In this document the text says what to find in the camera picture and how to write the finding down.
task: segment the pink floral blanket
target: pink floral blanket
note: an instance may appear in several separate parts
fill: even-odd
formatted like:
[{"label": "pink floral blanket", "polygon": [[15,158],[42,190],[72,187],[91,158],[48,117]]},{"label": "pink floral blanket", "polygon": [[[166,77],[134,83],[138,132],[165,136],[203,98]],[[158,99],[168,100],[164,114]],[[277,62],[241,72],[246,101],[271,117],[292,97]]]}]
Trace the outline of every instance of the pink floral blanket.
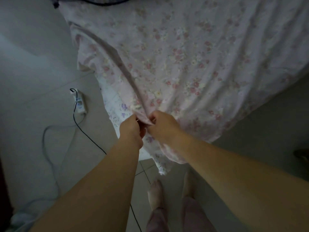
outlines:
[{"label": "pink floral blanket", "polygon": [[[309,0],[63,2],[60,11],[79,69],[119,97],[104,101],[116,129],[131,113],[151,124],[158,109],[212,142],[295,83],[309,61]],[[151,136],[144,143],[161,173],[184,163]]]}]

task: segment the pant leg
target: pant leg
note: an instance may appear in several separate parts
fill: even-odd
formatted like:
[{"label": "pant leg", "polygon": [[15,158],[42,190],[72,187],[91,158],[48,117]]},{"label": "pant leg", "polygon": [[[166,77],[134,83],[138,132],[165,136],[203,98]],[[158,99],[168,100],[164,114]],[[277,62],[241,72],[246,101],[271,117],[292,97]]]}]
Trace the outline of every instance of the pant leg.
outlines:
[{"label": "pant leg", "polygon": [[191,197],[182,199],[181,219],[183,232],[217,232],[202,207]]},{"label": "pant leg", "polygon": [[165,209],[156,208],[152,211],[146,232],[168,232],[168,216]]}]

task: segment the foot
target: foot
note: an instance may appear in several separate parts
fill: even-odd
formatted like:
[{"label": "foot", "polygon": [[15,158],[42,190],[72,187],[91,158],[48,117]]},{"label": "foot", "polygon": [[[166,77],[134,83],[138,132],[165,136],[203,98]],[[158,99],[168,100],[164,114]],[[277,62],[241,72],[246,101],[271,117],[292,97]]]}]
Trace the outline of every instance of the foot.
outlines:
[{"label": "foot", "polygon": [[148,200],[152,210],[158,207],[165,208],[163,198],[163,187],[159,180],[153,181],[148,190]]},{"label": "foot", "polygon": [[184,175],[182,197],[188,196],[194,199],[196,181],[193,173],[188,170]]}]

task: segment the floral fabric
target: floral fabric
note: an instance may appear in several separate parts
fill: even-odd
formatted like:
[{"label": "floral fabric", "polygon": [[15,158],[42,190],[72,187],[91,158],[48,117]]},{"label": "floral fabric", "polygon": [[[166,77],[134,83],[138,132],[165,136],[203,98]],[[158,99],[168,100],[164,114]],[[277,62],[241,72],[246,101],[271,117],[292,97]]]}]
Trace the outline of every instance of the floral fabric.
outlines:
[{"label": "floral fabric", "polygon": [[[212,142],[295,83],[309,61],[309,0],[131,0],[61,3],[81,70],[95,70],[115,129],[158,109]],[[185,161],[151,136],[161,173]]]}]

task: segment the forearm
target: forearm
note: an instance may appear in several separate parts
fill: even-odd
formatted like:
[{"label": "forearm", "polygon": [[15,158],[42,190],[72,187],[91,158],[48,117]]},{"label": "forearm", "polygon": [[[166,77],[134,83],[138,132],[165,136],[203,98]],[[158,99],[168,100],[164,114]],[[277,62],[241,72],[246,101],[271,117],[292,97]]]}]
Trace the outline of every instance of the forearm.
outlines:
[{"label": "forearm", "polygon": [[31,231],[125,231],[139,148],[118,140]]},{"label": "forearm", "polygon": [[266,164],[179,132],[170,146],[253,230],[308,229],[309,184]]}]

